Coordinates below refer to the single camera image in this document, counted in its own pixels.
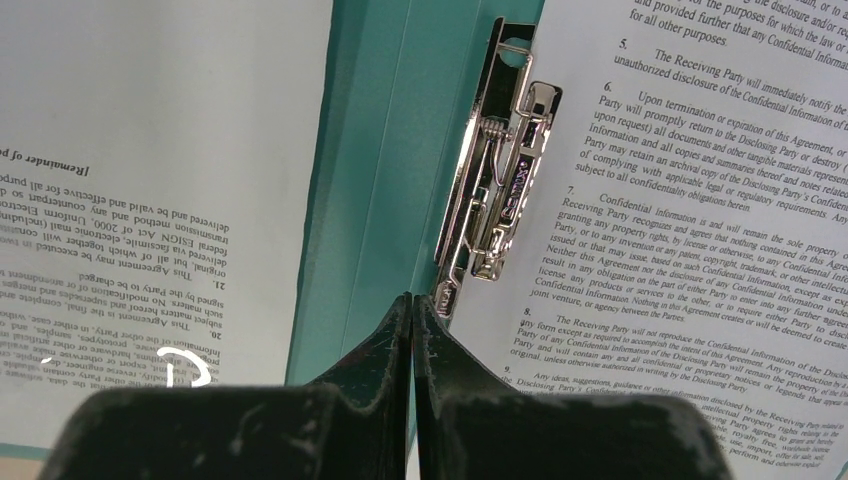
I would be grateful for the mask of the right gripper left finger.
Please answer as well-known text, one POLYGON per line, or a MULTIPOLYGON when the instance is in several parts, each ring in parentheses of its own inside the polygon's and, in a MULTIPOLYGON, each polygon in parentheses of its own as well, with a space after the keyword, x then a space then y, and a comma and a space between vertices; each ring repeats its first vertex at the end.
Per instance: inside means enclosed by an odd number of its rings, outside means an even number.
POLYGON ((403 479, 411 363, 411 295, 309 386, 318 395, 314 479, 403 479))

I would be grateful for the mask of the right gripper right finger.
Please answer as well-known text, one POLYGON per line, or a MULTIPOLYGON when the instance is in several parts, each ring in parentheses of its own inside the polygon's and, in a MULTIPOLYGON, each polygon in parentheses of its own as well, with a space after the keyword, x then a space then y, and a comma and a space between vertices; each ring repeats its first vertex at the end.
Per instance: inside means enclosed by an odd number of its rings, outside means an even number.
POLYGON ((423 479, 493 479, 492 407, 518 391, 451 335, 428 296, 413 299, 417 440, 423 479))

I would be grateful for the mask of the metal folder clip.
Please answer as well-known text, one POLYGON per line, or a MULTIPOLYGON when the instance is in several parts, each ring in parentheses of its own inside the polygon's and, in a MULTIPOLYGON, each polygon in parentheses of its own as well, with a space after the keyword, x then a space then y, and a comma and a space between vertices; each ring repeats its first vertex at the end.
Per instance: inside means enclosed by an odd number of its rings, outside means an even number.
POLYGON ((466 278, 499 279, 562 98, 560 87, 529 77, 535 30, 493 24, 434 256, 443 320, 466 278))

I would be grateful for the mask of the green file folder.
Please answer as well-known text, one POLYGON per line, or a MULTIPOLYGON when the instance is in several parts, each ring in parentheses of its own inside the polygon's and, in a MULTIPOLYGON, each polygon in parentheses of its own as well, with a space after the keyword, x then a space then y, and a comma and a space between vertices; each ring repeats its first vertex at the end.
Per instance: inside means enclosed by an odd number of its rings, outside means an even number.
MULTIPOLYGON (((428 216, 445 194, 486 30, 497 16, 532 22, 541 10, 537 1, 328 2, 323 96, 282 382, 303 381, 333 363, 393 295, 422 286, 435 232, 428 216)), ((2 477, 33 476, 57 436, 46 448, 1 440, 2 477)))

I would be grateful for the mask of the printed paper sheet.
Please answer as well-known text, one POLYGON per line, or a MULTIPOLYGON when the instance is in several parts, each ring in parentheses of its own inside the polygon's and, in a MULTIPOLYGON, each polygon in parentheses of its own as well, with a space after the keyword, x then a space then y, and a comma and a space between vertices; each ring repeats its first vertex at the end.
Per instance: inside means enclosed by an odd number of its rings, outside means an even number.
POLYGON ((522 390, 681 396, 739 479, 847 475, 847 5, 549 1, 563 98, 451 330, 522 390))
POLYGON ((1 440, 283 381, 328 1, 1 5, 1 440))

